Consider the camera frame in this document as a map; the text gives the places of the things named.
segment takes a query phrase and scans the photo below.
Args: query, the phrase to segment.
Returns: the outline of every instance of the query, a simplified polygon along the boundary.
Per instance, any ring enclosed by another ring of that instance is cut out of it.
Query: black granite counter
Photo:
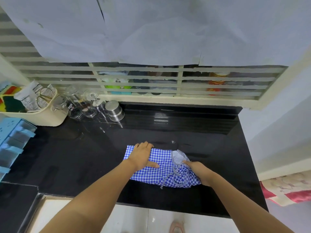
[[[238,120],[239,108],[122,106],[126,116],[119,123],[66,119],[58,127],[39,127],[3,181],[37,187],[41,194],[74,197],[115,168],[127,145],[148,141],[204,163],[267,210]],[[214,191],[203,185],[160,189],[130,180],[118,203],[229,217]]]

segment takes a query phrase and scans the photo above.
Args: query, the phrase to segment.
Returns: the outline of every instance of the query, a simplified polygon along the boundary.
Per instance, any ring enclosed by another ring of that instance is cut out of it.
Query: stainless steel cup
[[[110,119],[114,122],[118,122],[124,118],[124,111],[117,101],[108,101],[105,106]]]

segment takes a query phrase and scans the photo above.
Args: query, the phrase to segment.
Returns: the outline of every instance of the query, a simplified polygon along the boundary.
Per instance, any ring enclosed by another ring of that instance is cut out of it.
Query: person's right hand
[[[200,162],[188,162],[186,160],[183,163],[187,164],[191,170],[200,178],[203,185],[211,186],[215,172],[205,167],[204,164]]]

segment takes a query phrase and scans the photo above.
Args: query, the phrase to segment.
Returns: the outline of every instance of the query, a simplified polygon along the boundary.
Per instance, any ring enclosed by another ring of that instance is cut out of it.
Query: checkered fabric
[[[124,159],[127,159],[133,145],[128,145]],[[185,153],[177,150],[181,155],[189,160]],[[134,173],[132,180],[145,182],[148,184],[168,187],[189,188],[192,185],[201,184],[199,178],[192,172],[190,167],[184,163],[176,164],[172,160],[172,150],[151,149],[149,161],[159,164],[159,168],[145,167]]]

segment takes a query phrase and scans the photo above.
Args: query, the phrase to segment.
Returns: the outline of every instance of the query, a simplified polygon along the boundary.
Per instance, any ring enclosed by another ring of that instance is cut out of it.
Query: person's left hand
[[[150,144],[147,141],[144,143],[136,144],[133,151],[128,156],[128,160],[135,165],[137,171],[143,169],[146,166],[154,168],[160,167],[157,163],[148,161],[151,148],[153,148],[153,144]]]

